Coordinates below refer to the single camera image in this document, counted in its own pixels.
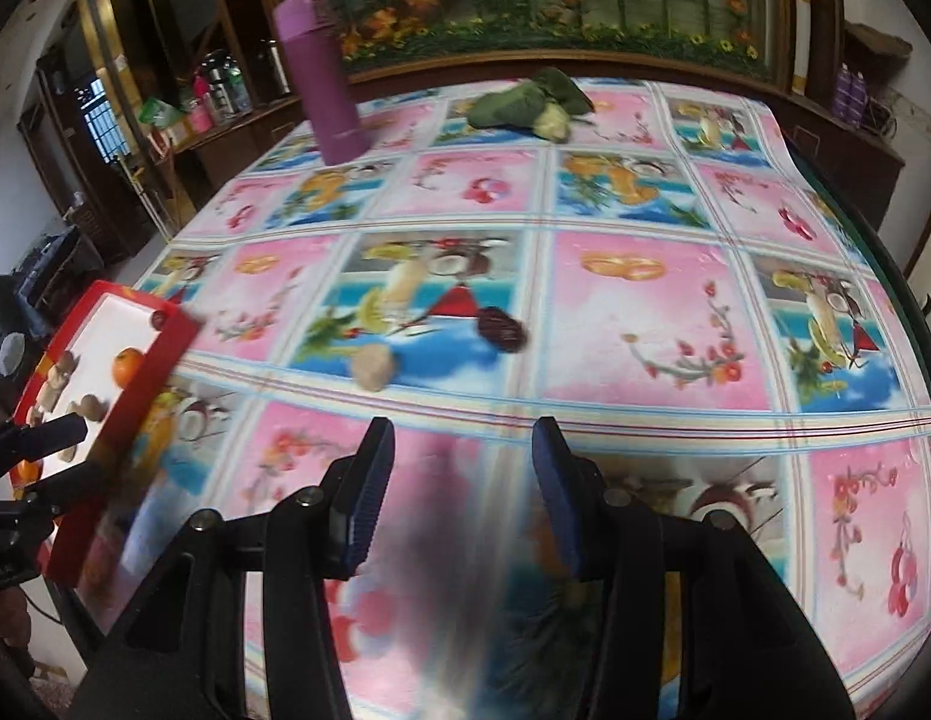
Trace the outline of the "person's left hand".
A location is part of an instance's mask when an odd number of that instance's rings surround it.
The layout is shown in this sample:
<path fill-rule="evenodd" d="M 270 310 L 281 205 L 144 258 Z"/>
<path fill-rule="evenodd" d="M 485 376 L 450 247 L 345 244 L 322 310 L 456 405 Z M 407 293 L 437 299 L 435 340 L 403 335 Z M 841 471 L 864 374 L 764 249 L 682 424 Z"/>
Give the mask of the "person's left hand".
<path fill-rule="evenodd" d="M 26 649 L 31 640 L 28 601 L 20 587 L 0 590 L 0 640 L 12 649 Z"/>

